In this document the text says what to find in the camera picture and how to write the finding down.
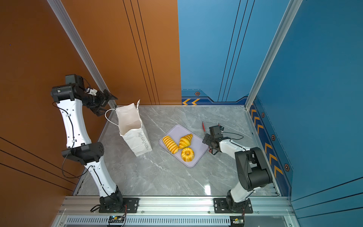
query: white paper bag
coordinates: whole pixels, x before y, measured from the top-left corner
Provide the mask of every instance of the white paper bag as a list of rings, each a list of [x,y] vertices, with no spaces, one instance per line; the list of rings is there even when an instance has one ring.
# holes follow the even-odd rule
[[[109,109],[106,111],[106,113],[110,110],[116,111],[118,117],[117,126],[120,130],[120,136],[123,137],[136,156],[145,154],[152,150],[145,127],[139,115],[139,104],[140,100],[137,102],[136,107],[134,103],[131,103],[128,106],[121,106],[116,109]]]

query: wall panel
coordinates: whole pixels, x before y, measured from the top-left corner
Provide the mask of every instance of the wall panel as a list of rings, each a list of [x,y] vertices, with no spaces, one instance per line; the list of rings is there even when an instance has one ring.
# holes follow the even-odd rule
[[[73,73],[97,86],[47,1],[1,1],[0,28],[0,149],[9,153],[0,151],[0,226],[50,226],[77,182],[61,174],[66,133],[51,88]],[[96,141],[105,119],[83,111]],[[64,169],[78,175],[83,166],[67,160]]]
[[[180,104],[176,0],[62,0],[117,104]]]
[[[256,99],[290,161],[302,227],[354,226],[362,213],[362,10],[302,1]]]

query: wire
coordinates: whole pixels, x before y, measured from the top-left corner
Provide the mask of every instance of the wire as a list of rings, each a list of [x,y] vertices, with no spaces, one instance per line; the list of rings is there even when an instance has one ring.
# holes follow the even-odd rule
[[[91,209],[90,209],[90,212],[95,212],[96,210],[98,210],[98,209],[100,209],[101,208],[101,204],[97,204],[97,205],[95,205],[94,207],[92,207]]]
[[[234,140],[240,140],[240,139],[243,139],[244,136],[243,135],[240,135],[240,134],[237,134],[237,133],[230,133],[230,134],[235,134],[235,135],[239,135],[239,136],[242,136],[242,138],[239,138],[239,139],[234,139]]]
[[[6,142],[8,142],[9,144],[12,144],[12,145],[16,146],[17,148],[22,149],[23,151],[25,151],[25,152],[27,152],[27,153],[29,153],[29,154],[31,154],[31,155],[33,155],[33,156],[35,156],[35,157],[39,158],[40,160],[43,160],[44,162],[46,162],[46,163],[48,163],[48,164],[51,164],[52,166],[54,166],[54,167],[56,167],[56,168],[58,168],[58,169],[61,169],[61,168],[59,168],[58,166],[56,166],[56,165],[54,165],[54,164],[52,164],[52,163],[50,163],[50,162],[46,161],[45,159],[42,159],[41,157],[39,157],[39,156],[37,156],[37,155],[35,155],[35,154],[31,153],[30,151],[27,151],[26,149],[24,149],[24,148],[22,148],[22,147],[19,147],[19,146],[18,146],[18,145],[16,145],[16,144],[13,144],[12,142],[10,142],[10,141],[8,141],[8,140],[4,139],[3,137],[0,137],[0,139],[3,139],[3,140],[5,140]]]
[[[74,141],[74,127],[73,127],[73,123],[72,123],[72,120],[70,119],[70,115],[68,114],[68,112],[65,110],[65,109],[62,109],[62,108],[60,108],[60,107],[58,107],[58,106],[55,106],[55,105],[53,105],[55,102],[53,102],[52,103],[52,106],[54,106],[54,107],[56,107],[56,108],[58,108],[58,109],[60,109],[60,110],[63,110],[64,112],[66,112],[66,114],[68,115],[68,119],[69,119],[69,121],[70,121],[70,124],[72,125],[72,134],[73,134],[73,141]],[[71,151],[72,151],[72,148],[74,147],[74,142],[73,142],[73,145],[72,145],[72,147],[69,149],[69,152],[68,152],[68,154],[66,155],[66,157],[64,158],[64,160],[63,160],[63,163],[62,163],[62,174],[63,174],[63,176],[64,177],[66,177],[66,178],[78,178],[78,177],[80,177],[80,176],[82,176],[83,174],[85,174],[86,172],[84,172],[82,175],[80,175],[80,176],[78,176],[78,177],[67,177],[66,175],[64,175],[64,170],[63,170],[63,166],[64,166],[64,162],[66,161],[66,159],[67,159],[67,157],[68,157],[68,155],[71,153]]]
[[[92,88],[92,86],[90,85],[90,83],[88,83],[87,79],[86,79],[86,78],[83,78],[83,79],[87,82],[88,87],[89,87],[90,89],[93,89],[93,88]]]
[[[98,178],[98,181],[99,181],[99,183],[100,183],[100,185],[101,185],[101,187],[102,187],[103,191],[106,193],[106,195],[107,195],[107,196],[109,196],[109,195],[107,194],[106,190],[103,188],[103,184],[101,183],[101,180],[99,179],[99,176],[98,176],[97,172],[96,172],[94,169],[93,169],[93,172],[96,174],[96,176],[97,176],[97,178]]]
[[[123,227],[126,224],[127,204],[125,205],[125,213],[123,215],[125,215],[125,218],[123,219],[123,225],[121,227]]]
[[[213,149],[212,149],[211,153],[213,154]],[[216,150],[216,152],[213,155],[216,155],[217,153],[218,153],[218,150]]]

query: black stripe line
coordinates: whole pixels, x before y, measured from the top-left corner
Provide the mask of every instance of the black stripe line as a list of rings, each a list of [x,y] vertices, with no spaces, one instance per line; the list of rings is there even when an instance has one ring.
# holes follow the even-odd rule
[[[224,79],[224,73],[225,73],[226,67],[227,67],[228,55],[229,55],[229,51],[231,49],[231,44],[232,44],[232,39],[233,39],[233,33],[234,33],[234,28],[236,27],[238,12],[240,10],[240,4],[241,4],[241,0],[240,0],[240,3],[238,4],[238,10],[237,10],[237,15],[236,15],[236,20],[234,21],[231,42],[229,43],[229,49],[228,49],[228,54],[227,54],[227,59],[226,59],[226,65],[224,66],[223,77],[222,77],[222,82],[221,82],[221,88],[219,89],[219,94],[218,94],[218,99],[217,99],[218,102],[219,102],[219,96],[221,95],[221,91],[222,91],[222,84],[223,84],[223,79]]]
[[[301,218],[309,218],[309,217],[314,217],[314,216],[319,216],[319,215],[324,215],[324,214],[339,213],[339,212],[349,211],[349,210],[358,210],[358,209],[362,209],[362,208],[363,208],[363,207],[357,207],[357,208],[351,208],[351,209],[346,209],[346,210],[333,211],[333,212],[329,212],[329,213],[315,214],[315,215],[310,215],[310,216],[301,217]]]
[[[132,6],[132,2],[131,2],[131,0],[130,0],[130,4],[131,4],[132,13],[134,14],[134,19],[135,19],[135,24],[136,24],[136,30],[137,30],[137,33],[138,33],[138,35],[139,35],[140,46],[141,46],[141,50],[142,50],[142,55],[144,56],[144,61],[145,61],[145,66],[146,66],[147,76],[149,77],[149,81],[150,81],[150,86],[151,86],[152,96],[153,96],[153,98],[154,98],[154,102],[155,102],[155,105],[156,105],[156,99],[155,99],[155,95],[154,95],[154,89],[152,88],[152,83],[151,83],[151,79],[150,79],[149,69],[147,68],[146,58],[145,58],[145,54],[144,54],[144,48],[142,47],[142,42],[141,42],[140,32],[139,32],[139,28],[138,28],[138,26],[137,26],[136,17],[135,17],[135,12],[134,12],[134,8],[133,8],[133,6]]]
[[[140,56],[139,56],[139,52],[137,51],[136,42],[135,42],[135,38],[134,38],[134,33],[132,32],[131,24],[130,24],[130,19],[129,19],[129,16],[128,16],[128,14],[127,14],[126,6],[125,6],[125,0],[122,0],[122,2],[123,2],[123,6],[125,7],[127,20],[129,21],[129,25],[130,25],[130,30],[131,30],[132,38],[134,39],[134,44],[135,44],[135,49],[136,49],[137,57],[139,58],[139,62],[140,62],[140,67],[141,67],[142,75],[144,76],[146,90],[147,90],[147,93],[149,94],[150,104],[152,104],[151,97],[150,97],[150,93],[149,93],[149,89],[147,88],[147,83],[146,83],[146,78],[145,78],[144,70],[142,69],[141,60],[140,60]]]
[[[158,88],[157,88],[157,86],[156,86],[156,81],[155,81],[155,76],[154,76],[154,70],[152,69],[151,57],[150,57],[149,47],[148,47],[148,45],[147,45],[146,34],[145,34],[145,28],[144,28],[144,23],[142,22],[142,16],[141,16],[141,11],[140,11],[139,0],[137,0],[137,5],[138,5],[138,7],[139,7],[139,12],[140,12],[140,18],[141,18],[142,29],[144,30],[144,35],[145,35],[145,42],[146,42],[147,53],[149,53],[149,59],[150,59],[150,65],[151,65],[151,72],[152,72],[152,77],[154,78],[154,84],[155,84],[156,96],[158,97],[158,101],[159,101],[159,105],[160,105],[160,99],[159,99],[159,94],[158,94]]]
[[[308,196],[315,195],[315,194],[321,193],[321,192],[323,192],[323,191],[326,191],[326,190],[329,190],[329,189],[333,189],[333,188],[335,188],[335,187],[339,187],[339,186],[342,186],[342,185],[345,185],[345,184],[348,184],[348,183],[351,183],[351,182],[353,182],[353,181],[357,181],[357,180],[360,180],[360,179],[363,179],[363,177],[360,177],[360,178],[357,178],[357,179],[354,179],[354,180],[351,180],[351,181],[348,181],[348,182],[342,183],[342,184],[340,184],[340,185],[336,185],[336,186],[334,186],[334,187],[330,187],[330,188],[328,188],[328,189],[324,189],[324,190],[318,191],[318,192],[316,192],[316,193],[312,193],[312,194],[310,194],[310,195],[306,195],[306,196],[304,196],[304,197],[301,197],[301,198],[298,198],[298,199],[292,200],[291,202],[294,202],[294,201],[297,201],[297,200],[299,200],[299,199],[303,199],[303,198],[306,198],[306,197],[308,197]]]
[[[25,173],[26,175],[29,175],[29,176],[32,176],[32,177],[38,178],[39,180],[42,180],[42,181],[45,181],[45,182],[51,183],[52,185],[56,185],[56,186],[58,186],[58,187],[61,187],[61,188],[67,189],[67,190],[69,190],[69,191],[73,191],[73,190],[70,190],[70,189],[68,189],[68,188],[65,188],[65,187],[62,187],[62,186],[60,186],[60,185],[57,185],[57,184],[55,184],[55,183],[52,183],[52,182],[50,182],[50,181],[46,181],[46,180],[44,180],[44,179],[42,179],[42,178],[36,177],[36,176],[31,175],[31,174],[29,174],[29,173],[26,173],[26,172],[23,172],[23,171],[18,170],[18,169],[16,169],[16,168],[13,168],[13,167],[11,167],[11,166],[8,166],[8,165],[2,164],[2,163],[0,163],[0,165],[3,165],[3,166],[6,166],[6,167],[9,167],[9,168],[11,168],[11,169],[13,169],[13,170],[16,170],[16,171],[19,171],[19,172],[21,172],[21,173]]]
[[[236,71],[236,67],[237,67],[237,63],[238,63],[238,59],[240,58],[240,53],[241,53],[241,50],[242,50],[243,41],[245,40],[245,36],[246,36],[247,28],[248,28],[248,23],[249,23],[249,20],[251,19],[252,10],[253,10],[253,6],[254,6],[254,1],[253,1],[253,5],[252,5],[252,9],[251,9],[250,17],[248,18],[248,22],[247,22],[247,26],[246,26],[245,34],[244,34],[243,39],[242,39],[242,44],[241,44],[240,52],[238,53],[237,62],[236,62],[236,65],[235,65],[235,67],[234,67],[234,71],[233,71],[233,75],[232,75],[231,83],[230,83],[230,85],[229,85],[228,93],[227,93],[227,96],[226,96],[226,101],[227,101],[227,98],[228,98],[228,95],[229,95],[229,90],[231,89],[231,85],[232,85],[232,81],[233,81],[234,73],[235,73],[235,71]]]
[[[345,198],[352,197],[352,196],[356,196],[356,195],[360,195],[360,194],[363,194],[363,192],[361,192],[361,193],[357,193],[357,194],[354,194],[354,195],[344,196],[344,197],[341,197],[341,198],[338,198],[338,199],[332,199],[332,200],[329,200],[329,201],[326,201],[326,202],[317,203],[317,204],[310,205],[310,206],[306,206],[306,207],[301,207],[301,208],[294,209],[294,210],[300,210],[300,209],[304,209],[304,208],[307,208],[307,207],[312,207],[312,206],[316,206],[316,205],[320,205],[320,204],[323,204],[323,203],[332,202],[332,201],[339,200],[339,199],[345,199]]]
[[[243,13],[243,17],[242,17],[242,22],[241,22],[241,26],[240,26],[240,31],[238,32],[238,37],[237,37],[237,42],[236,42],[236,46],[234,47],[234,52],[233,52],[233,57],[232,57],[232,61],[231,61],[231,66],[229,67],[229,72],[228,72],[228,76],[227,76],[227,81],[226,81],[226,85],[224,87],[224,92],[223,92],[223,96],[222,96],[222,102],[223,102],[223,98],[224,98],[224,94],[226,92],[226,88],[227,88],[227,84],[228,84],[228,78],[229,78],[229,74],[231,73],[231,68],[232,68],[232,64],[233,64],[233,59],[234,59],[234,54],[236,53],[236,48],[237,48],[237,44],[238,44],[238,39],[240,38],[240,33],[241,33],[241,28],[242,28],[242,24],[243,24],[243,19],[245,18],[245,13],[246,13],[246,9],[247,9],[247,4],[248,4],[248,0],[246,2],[246,7],[245,7],[245,12]]]
[[[52,166],[57,167],[58,169],[62,170],[60,167],[58,167],[58,166],[56,166],[56,165],[54,165],[54,164],[52,164],[52,163],[50,163],[50,162],[48,162],[48,161],[46,161],[46,160],[42,159],[42,158],[41,158],[41,157],[39,157],[39,156],[36,156],[35,154],[33,154],[33,153],[31,153],[31,152],[27,151],[27,150],[26,150],[26,149],[24,149],[24,148],[19,147],[19,146],[18,146],[18,145],[16,145],[16,144],[13,144],[12,142],[10,142],[10,141],[8,141],[8,140],[4,139],[3,137],[0,137],[0,138],[1,138],[1,139],[3,139],[3,140],[5,140],[6,142],[8,142],[8,143],[10,143],[10,144],[12,144],[12,145],[14,145],[14,146],[16,146],[17,148],[20,148],[20,149],[22,149],[23,151],[28,152],[29,154],[31,154],[31,155],[33,155],[33,156],[35,156],[35,157],[37,157],[37,158],[39,158],[39,159],[43,160],[44,162],[46,162],[46,163],[48,163],[48,164],[51,164]],[[75,177],[75,175],[73,175],[73,174],[71,174],[71,173],[69,173],[69,172],[67,172],[67,171],[65,171],[65,170],[63,170],[63,171]]]
[[[44,171],[46,171],[47,173],[50,173],[50,174],[52,174],[52,175],[54,175],[54,176],[56,176],[56,177],[59,177],[59,178],[61,178],[61,179],[65,180],[65,181],[68,181],[68,182],[70,182],[70,183],[72,183],[72,184],[76,185],[76,184],[75,184],[75,183],[73,183],[72,181],[69,181],[69,180],[67,180],[67,179],[64,179],[64,178],[62,178],[62,177],[58,176],[58,175],[55,175],[54,173],[51,173],[51,172],[49,172],[49,171],[47,171],[47,170],[45,170],[45,169],[40,168],[39,166],[36,166],[36,165],[31,164],[30,162],[27,162],[27,161],[25,161],[25,160],[23,160],[23,159],[21,159],[21,158],[18,158],[18,157],[16,157],[15,155],[9,154],[9,153],[7,153],[6,151],[3,151],[2,149],[0,149],[0,151],[2,151],[2,152],[4,152],[5,154],[8,154],[8,155],[10,155],[10,156],[12,156],[12,157],[14,157],[14,158],[17,158],[17,159],[19,159],[19,160],[22,160],[23,162],[26,162],[26,163],[28,163],[28,164],[30,164],[30,165],[32,165],[32,166],[35,166],[35,167],[37,167],[37,168],[39,168],[39,169],[41,169],[41,170],[44,170]]]

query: ventilation grille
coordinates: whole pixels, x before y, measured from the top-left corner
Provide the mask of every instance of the ventilation grille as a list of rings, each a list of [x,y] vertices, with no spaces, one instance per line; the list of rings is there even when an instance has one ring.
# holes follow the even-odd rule
[[[110,216],[93,215],[69,215],[68,225],[99,225],[107,224]],[[229,216],[151,216],[151,215],[130,215],[126,218],[125,226],[230,226]]]
[[[109,216],[107,215],[69,215],[66,224],[72,225],[100,225],[107,224]]]

